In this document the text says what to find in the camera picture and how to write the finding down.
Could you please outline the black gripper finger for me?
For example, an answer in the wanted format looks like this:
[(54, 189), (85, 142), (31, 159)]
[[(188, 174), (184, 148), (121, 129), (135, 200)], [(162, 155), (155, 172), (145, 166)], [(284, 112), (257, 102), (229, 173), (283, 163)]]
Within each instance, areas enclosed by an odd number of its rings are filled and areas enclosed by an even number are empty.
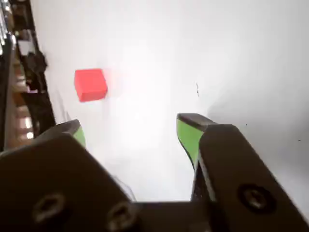
[(205, 197), (213, 232), (306, 232), (308, 223), (239, 129), (177, 114), (177, 137)]
[(129, 198), (70, 134), (0, 156), (3, 232), (104, 232), (109, 211)]

